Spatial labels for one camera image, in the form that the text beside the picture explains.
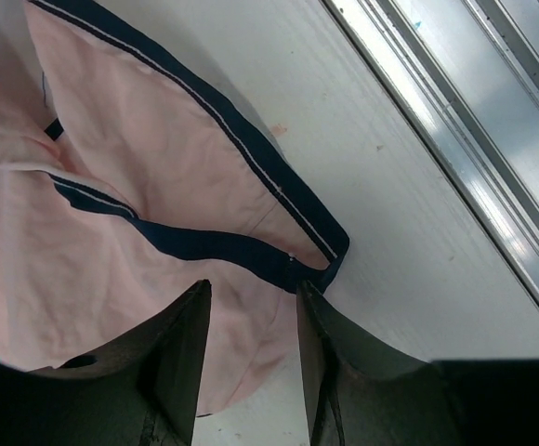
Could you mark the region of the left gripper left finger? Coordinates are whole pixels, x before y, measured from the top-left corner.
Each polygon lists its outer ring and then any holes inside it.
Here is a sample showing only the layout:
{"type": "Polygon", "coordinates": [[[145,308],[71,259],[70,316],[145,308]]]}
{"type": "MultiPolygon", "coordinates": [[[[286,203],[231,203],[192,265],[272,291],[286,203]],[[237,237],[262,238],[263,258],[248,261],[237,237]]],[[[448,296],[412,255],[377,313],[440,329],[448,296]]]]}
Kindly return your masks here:
{"type": "Polygon", "coordinates": [[[189,445],[211,313],[196,282],[167,308],[58,368],[0,363],[0,445],[189,445]]]}

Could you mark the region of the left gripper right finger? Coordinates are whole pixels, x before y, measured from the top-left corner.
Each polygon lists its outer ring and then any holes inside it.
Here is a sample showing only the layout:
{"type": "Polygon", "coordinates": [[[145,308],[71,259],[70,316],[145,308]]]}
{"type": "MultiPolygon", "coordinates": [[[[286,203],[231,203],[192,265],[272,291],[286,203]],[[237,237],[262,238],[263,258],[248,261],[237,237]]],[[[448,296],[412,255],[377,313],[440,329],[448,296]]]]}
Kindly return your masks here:
{"type": "Polygon", "coordinates": [[[539,445],[539,360],[424,362],[296,293],[314,445],[539,445]]]}

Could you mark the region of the pink underwear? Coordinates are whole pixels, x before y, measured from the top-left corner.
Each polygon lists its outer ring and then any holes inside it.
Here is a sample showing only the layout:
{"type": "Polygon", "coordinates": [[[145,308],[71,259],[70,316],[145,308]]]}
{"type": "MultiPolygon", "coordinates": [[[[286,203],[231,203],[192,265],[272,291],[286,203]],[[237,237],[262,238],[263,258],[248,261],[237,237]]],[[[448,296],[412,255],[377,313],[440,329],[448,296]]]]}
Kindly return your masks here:
{"type": "Polygon", "coordinates": [[[94,1],[0,1],[0,360],[59,367],[199,280],[197,413],[289,354],[349,238],[221,92],[94,1]]]}

